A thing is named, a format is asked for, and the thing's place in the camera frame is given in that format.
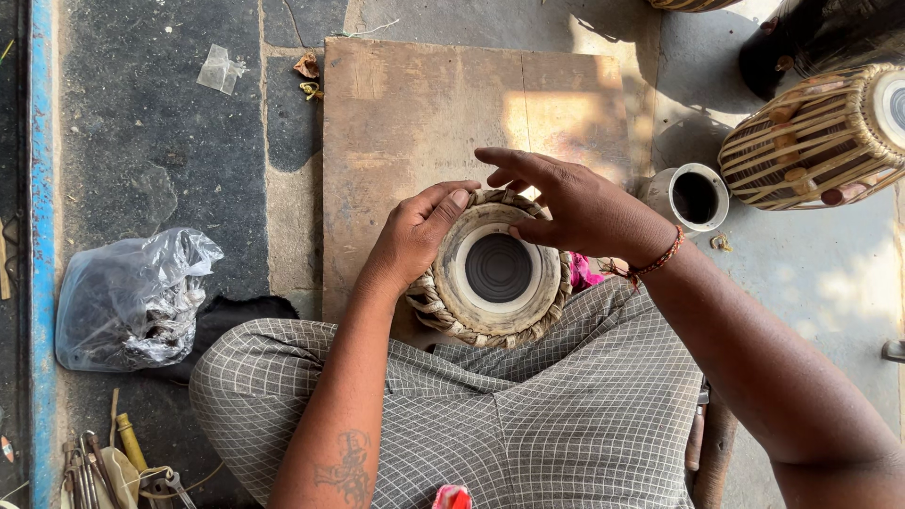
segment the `yellow handle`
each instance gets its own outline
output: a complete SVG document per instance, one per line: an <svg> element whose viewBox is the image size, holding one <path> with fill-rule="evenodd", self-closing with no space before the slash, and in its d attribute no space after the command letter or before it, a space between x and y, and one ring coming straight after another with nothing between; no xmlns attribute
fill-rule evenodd
<svg viewBox="0 0 905 509"><path fill-rule="evenodd" d="M141 454L141 447L138 446L135 431L132 430L132 423L129 422L129 414L117 415L116 422L119 424L119 437L122 438L122 448L126 449L126 457L141 474L148 470L148 463L145 461L145 455Z"/></svg>

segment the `blue painted edge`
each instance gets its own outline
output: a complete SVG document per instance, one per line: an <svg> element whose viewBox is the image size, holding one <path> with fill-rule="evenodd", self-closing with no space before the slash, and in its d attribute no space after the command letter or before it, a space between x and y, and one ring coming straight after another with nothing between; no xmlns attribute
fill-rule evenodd
<svg viewBox="0 0 905 509"><path fill-rule="evenodd" d="M53 356L53 110L52 4L31 0L28 76L29 369L31 371L32 507L50 507L56 486L56 360Z"/></svg>

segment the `wooden board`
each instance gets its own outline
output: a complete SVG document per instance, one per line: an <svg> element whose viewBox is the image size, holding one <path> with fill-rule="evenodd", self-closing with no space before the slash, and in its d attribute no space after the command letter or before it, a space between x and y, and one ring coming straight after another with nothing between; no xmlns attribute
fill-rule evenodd
<svg viewBox="0 0 905 509"><path fill-rule="evenodd" d="M632 177L619 62L598 55L328 38L323 320L338 322L386 215L443 180L485 181L478 147ZM393 337L431 335L404 301Z"/></svg>

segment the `left hand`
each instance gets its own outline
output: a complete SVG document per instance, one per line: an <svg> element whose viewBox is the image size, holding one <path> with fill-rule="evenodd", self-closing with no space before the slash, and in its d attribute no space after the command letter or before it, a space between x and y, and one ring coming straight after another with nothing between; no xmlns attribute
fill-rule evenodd
<svg viewBox="0 0 905 509"><path fill-rule="evenodd" d="M443 236L468 204L475 180L441 182L399 202L367 258L357 286L394 300L424 274L437 257Z"/></svg>

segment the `forearm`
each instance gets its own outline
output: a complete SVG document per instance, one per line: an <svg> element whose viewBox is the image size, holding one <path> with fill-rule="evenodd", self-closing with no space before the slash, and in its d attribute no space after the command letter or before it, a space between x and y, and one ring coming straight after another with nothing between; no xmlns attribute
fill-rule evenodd
<svg viewBox="0 0 905 509"><path fill-rule="evenodd" d="M394 305L379 285L356 285L268 507L370 506Z"/></svg>
<svg viewBox="0 0 905 509"><path fill-rule="evenodd" d="M851 465L898 449L876 410L826 357L691 243L643 281L773 461Z"/></svg>

